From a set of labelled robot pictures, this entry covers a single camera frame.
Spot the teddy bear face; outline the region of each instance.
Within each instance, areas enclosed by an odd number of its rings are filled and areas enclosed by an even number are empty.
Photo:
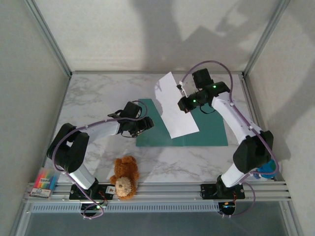
[[[120,197],[125,197],[131,192],[131,182],[127,177],[118,178],[115,184],[116,193]]]

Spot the glass panel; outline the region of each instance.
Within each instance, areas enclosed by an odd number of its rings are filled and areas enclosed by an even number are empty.
[[[237,212],[250,203],[237,203]],[[78,213],[32,214],[27,236],[285,236],[278,202],[258,202],[248,213],[225,218],[216,212],[108,213],[94,220]]]

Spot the white wall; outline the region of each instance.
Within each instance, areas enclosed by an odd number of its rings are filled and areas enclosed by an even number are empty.
[[[72,71],[244,70],[278,2],[36,0]]]
[[[67,78],[22,0],[0,7],[0,235],[37,175]]]
[[[315,1],[292,0],[250,82],[305,235],[315,235]]]

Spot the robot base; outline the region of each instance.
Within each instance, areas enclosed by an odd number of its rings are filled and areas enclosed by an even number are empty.
[[[102,194],[104,194],[106,200],[113,200],[113,196],[114,196],[115,192],[113,192],[113,194],[106,193],[106,189],[108,186],[115,187],[115,185],[112,185],[112,184],[98,184],[97,190],[91,196],[92,199],[96,200],[96,201],[103,201],[104,198],[99,193],[99,192],[101,192]],[[74,184],[71,187],[69,200],[87,200],[87,198],[83,195],[83,193],[80,191],[80,189]]]
[[[218,200],[218,199],[245,199],[244,189],[242,185],[235,185],[231,188],[226,189],[224,192],[218,191],[217,185],[215,183],[205,183],[200,185],[201,192],[200,196],[203,200]]]

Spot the purple tube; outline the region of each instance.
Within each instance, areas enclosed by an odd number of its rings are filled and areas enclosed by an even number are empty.
[[[147,105],[144,103],[144,102],[141,102],[141,101],[138,101],[138,100],[135,100],[135,101],[132,101],[132,102],[139,102],[139,103],[142,103],[145,107],[145,114],[142,116],[142,117],[139,117],[139,118],[116,118],[116,119],[108,119],[108,120],[100,120],[100,121],[97,121],[97,122],[94,122],[92,124],[89,124],[89,125],[86,125],[86,126],[82,126],[82,127],[79,127],[79,128],[76,128],[74,130],[72,130],[71,132],[69,132],[68,134],[66,134],[56,145],[54,151],[53,151],[53,154],[52,154],[52,162],[53,162],[53,167],[56,171],[60,171],[60,172],[65,172],[64,169],[61,169],[61,168],[58,168],[58,166],[56,165],[55,163],[55,159],[56,159],[56,153],[57,153],[57,150],[58,148],[60,147],[60,145],[70,136],[72,135],[73,133],[77,132],[77,131],[80,131],[80,130],[83,130],[83,129],[87,129],[87,128],[91,128],[91,127],[94,127],[94,126],[97,126],[97,125],[100,125],[100,124],[103,124],[103,123],[106,123],[106,122],[111,122],[111,121],[119,121],[119,120],[141,120],[143,119],[144,117],[147,116],[147,113],[148,113],[148,108],[147,108]],[[72,180],[72,182],[75,183],[75,185],[80,189],[80,191],[83,193],[83,195],[89,199],[91,202],[93,202],[92,204],[88,205],[84,212],[83,212],[83,217],[86,217],[86,218],[89,218],[89,219],[94,219],[94,218],[98,218],[100,216],[102,216],[104,214],[104,209],[103,207],[98,204],[96,201],[94,201],[86,192],[85,190],[69,175],[69,173],[65,172],[66,175]],[[99,206],[100,207],[100,214],[98,215],[94,215],[94,216],[91,216],[91,217],[87,217],[85,215],[85,212],[87,211],[87,209],[93,207],[93,206]]]
[[[216,61],[216,60],[205,60],[202,61],[200,63],[198,63],[197,65],[193,66],[187,73],[186,75],[183,77],[182,82],[184,82],[184,80],[186,79],[186,77],[194,70],[196,69],[198,66],[203,65],[205,63],[215,63],[218,64],[220,66],[222,66],[229,74],[230,76],[230,82],[231,82],[231,88],[230,88],[230,94],[229,94],[229,99],[230,101],[232,100],[232,92],[233,92],[233,77],[232,77],[232,73],[231,71],[221,62]],[[253,133],[260,139],[260,141],[262,142],[262,144],[264,144],[264,146],[266,147],[266,149],[268,150],[268,152],[271,155],[271,158],[275,161],[276,164],[276,169],[273,172],[267,173],[267,172],[258,172],[258,171],[252,171],[250,172],[250,174],[261,174],[261,175],[273,175],[275,173],[277,173],[279,171],[279,163],[276,159],[275,154],[273,153],[273,151],[271,150],[271,148],[269,147],[269,145],[266,143],[266,141],[262,138],[262,136],[253,128],[251,128],[251,124],[248,122],[248,120],[243,116],[243,114],[238,110],[238,108],[232,103],[231,106],[233,107],[234,111],[241,117],[241,119],[244,121],[244,123],[248,126],[249,129],[251,129],[253,131]],[[240,182],[242,182],[244,179],[246,179],[249,176],[249,174],[245,175]]]
[[[231,217],[241,216],[241,215],[245,214],[246,212],[250,211],[250,210],[253,208],[253,206],[255,205],[255,202],[256,202],[256,194],[255,194],[254,189],[253,189],[252,186],[251,186],[249,183],[247,183],[247,182],[243,182],[243,184],[247,185],[247,186],[251,189],[251,191],[252,191],[252,195],[253,195],[253,197],[252,197],[252,204],[251,204],[250,208],[248,208],[248,209],[244,210],[243,212],[238,213],[238,214],[236,214],[236,215],[231,215]]]

